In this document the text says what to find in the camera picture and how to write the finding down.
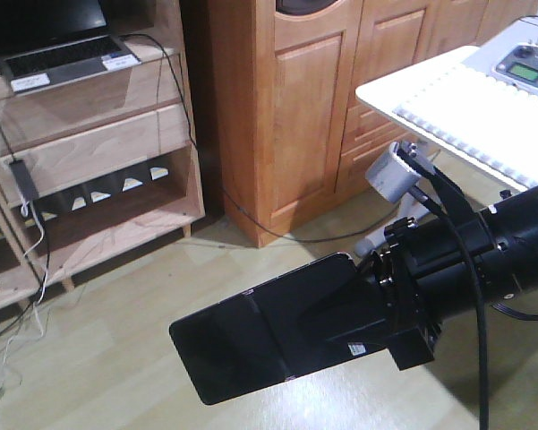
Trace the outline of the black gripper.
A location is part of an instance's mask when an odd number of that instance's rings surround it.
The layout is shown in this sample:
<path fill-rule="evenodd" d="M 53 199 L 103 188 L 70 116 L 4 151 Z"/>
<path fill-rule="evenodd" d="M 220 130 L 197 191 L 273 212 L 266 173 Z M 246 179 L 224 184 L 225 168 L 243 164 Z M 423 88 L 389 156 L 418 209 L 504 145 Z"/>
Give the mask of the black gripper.
<path fill-rule="evenodd" d="M 480 215 L 459 226 L 402 218 L 383 234 L 381 252 L 368 237 L 355 247 L 375 277 L 354 277 L 298 317 L 310 342 L 387 347 L 406 370 L 434 359 L 445 320 L 519 291 L 512 249 L 499 247 L 507 239 Z"/>

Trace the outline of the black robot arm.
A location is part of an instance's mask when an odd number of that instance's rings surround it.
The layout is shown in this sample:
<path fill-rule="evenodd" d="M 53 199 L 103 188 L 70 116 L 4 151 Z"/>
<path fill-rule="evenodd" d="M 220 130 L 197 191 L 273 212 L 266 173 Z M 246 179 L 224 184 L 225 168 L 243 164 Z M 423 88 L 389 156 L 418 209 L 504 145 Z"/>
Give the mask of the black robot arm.
<path fill-rule="evenodd" d="M 398 368 L 431 362 L 449 318 L 538 289 L 538 186 L 463 224 L 403 218 L 386 248 L 299 317 L 312 371 L 387 350 Z"/>

